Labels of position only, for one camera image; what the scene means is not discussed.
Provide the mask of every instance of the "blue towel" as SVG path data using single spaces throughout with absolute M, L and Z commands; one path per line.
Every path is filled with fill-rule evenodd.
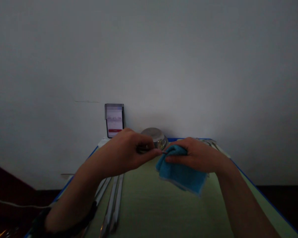
M 187 151 L 178 145 L 172 145 L 167 149 L 167 154 L 161 156 L 156 164 L 156 170 L 162 180 L 169 181 L 182 190 L 188 190 L 201 197 L 203 185 L 207 173 L 196 171 L 182 164 L 172 164 L 165 161 L 169 155 L 187 155 Z

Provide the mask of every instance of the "table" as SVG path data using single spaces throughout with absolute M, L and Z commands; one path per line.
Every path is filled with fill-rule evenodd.
M 178 138 L 168 138 L 169 142 Z M 234 237 L 217 176 L 211 173 L 201 199 L 158 178 L 158 157 L 124 176 L 119 225 L 109 237 Z M 240 170 L 259 205 L 281 237 L 298 237 L 295 228 Z M 104 193 L 86 238 L 99 237 L 113 179 Z

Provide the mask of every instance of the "black wristband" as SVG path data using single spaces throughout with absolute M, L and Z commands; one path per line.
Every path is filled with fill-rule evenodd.
M 51 208 L 45 208 L 39 216 L 33 221 L 32 228 L 29 235 L 33 238 L 67 238 L 78 235 L 84 228 L 86 228 L 91 220 L 94 219 L 97 210 L 97 203 L 94 201 L 89 213 L 79 223 L 65 231 L 56 233 L 47 232 L 45 230 L 45 219 Z

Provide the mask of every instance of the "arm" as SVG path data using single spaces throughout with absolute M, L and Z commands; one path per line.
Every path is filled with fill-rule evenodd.
M 138 145 L 148 145 L 149 152 L 140 155 Z M 72 182 L 45 220 L 48 232 L 64 231 L 80 222 L 89 212 L 102 179 L 133 170 L 162 154 L 154 149 L 149 136 L 124 129 L 97 150 L 78 169 Z
M 229 158 L 193 138 L 171 144 L 182 146 L 188 155 L 168 156 L 167 162 L 184 164 L 205 173 L 216 173 L 235 237 L 280 237 Z

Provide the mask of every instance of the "dark floor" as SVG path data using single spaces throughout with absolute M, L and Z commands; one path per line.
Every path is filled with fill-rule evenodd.
M 258 186 L 260 191 L 298 230 L 298 186 Z M 48 206 L 59 190 L 35 191 L 0 168 L 0 199 L 19 205 Z M 16 208 L 0 203 L 0 233 L 24 237 L 40 209 Z
M 18 205 L 48 206 L 60 190 L 36 191 L 0 168 L 0 199 Z M 17 208 L 0 203 L 0 233 L 12 237 L 24 237 L 33 219 L 41 210 Z
M 298 186 L 257 186 L 298 231 Z

